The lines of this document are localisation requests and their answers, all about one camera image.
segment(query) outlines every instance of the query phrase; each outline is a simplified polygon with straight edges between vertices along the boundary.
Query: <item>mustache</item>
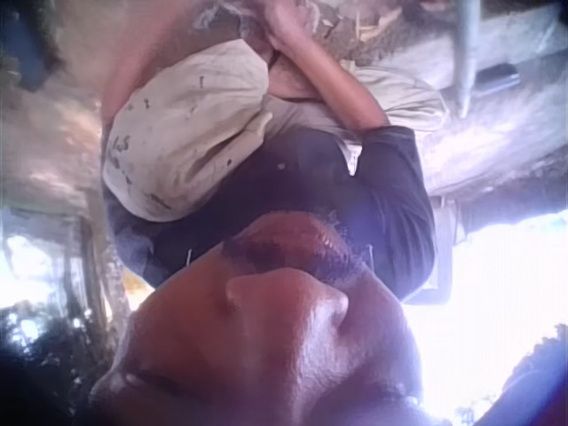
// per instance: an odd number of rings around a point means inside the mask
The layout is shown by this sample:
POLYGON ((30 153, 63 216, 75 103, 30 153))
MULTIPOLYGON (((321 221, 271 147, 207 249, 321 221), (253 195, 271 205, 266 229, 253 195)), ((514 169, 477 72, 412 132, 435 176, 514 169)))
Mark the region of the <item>mustache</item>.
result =
POLYGON ((246 237, 225 241, 223 254, 249 273, 294 268, 330 285, 353 276, 361 266, 361 261, 351 253, 342 255, 333 250, 291 253, 277 243, 251 241, 246 237))

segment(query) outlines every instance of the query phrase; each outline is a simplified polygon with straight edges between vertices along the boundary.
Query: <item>hand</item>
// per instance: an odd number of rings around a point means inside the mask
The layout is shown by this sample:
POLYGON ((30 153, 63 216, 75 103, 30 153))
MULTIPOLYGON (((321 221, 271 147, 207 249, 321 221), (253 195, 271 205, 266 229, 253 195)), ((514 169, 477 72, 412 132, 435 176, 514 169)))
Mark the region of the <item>hand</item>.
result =
POLYGON ((264 19, 270 43, 277 51, 285 51, 292 43, 310 37, 306 30, 309 10, 296 0, 249 0, 264 19))

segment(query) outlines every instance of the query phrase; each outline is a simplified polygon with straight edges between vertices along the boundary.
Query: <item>skin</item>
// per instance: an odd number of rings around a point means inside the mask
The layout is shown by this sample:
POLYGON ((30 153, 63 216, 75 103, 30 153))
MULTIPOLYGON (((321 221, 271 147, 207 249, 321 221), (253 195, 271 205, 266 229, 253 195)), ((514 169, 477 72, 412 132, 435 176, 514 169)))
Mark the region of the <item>skin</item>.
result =
MULTIPOLYGON (((249 1, 274 49, 347 128, 388 123, 306 34, 292 0, 249 1)), ((132 50, 124 42, 103 98, 106 126, 147 78, 167 27, 200 6, 171 3, 156 6, 147 25, 132 24, 146 35, 132 50)), ((420 375, 400 303, 339 233, 306 213, 274 212, 140 306, 92 401, 121 425, 437 424, 417 406, 420 375)))

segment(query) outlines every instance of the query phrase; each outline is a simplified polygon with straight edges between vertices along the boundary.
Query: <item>wrist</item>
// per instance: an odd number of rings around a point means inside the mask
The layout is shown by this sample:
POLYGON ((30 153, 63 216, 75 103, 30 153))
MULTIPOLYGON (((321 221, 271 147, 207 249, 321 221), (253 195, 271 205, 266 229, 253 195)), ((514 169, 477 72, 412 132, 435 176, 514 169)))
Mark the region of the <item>wrist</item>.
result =
POLYGON ((291 59, 297 56, 298 52, 307 50, 310 44, 314 43, 312 37, 303 28, 285 35, 277 35, 276 39, 278 40, 279 50, 291 59))

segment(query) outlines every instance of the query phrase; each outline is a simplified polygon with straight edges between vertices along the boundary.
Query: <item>dark shirt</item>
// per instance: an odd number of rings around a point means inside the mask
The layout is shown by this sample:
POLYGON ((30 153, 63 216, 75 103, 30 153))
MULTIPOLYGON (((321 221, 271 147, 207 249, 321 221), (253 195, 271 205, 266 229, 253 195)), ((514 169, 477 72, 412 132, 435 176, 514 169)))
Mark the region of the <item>dark shirt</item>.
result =
POLYGON ((340 230, 356 253, 369 252, 375 273, 399 298, 429 278, 435 258, 434 219, 414 132, 385 127, 362 135, 351 176, 339 140, 296 129, 252 154, 190 216, 156 224, 131 215, 105 190, 118 254, 153 287, 271 211, 306 211, 340 230))

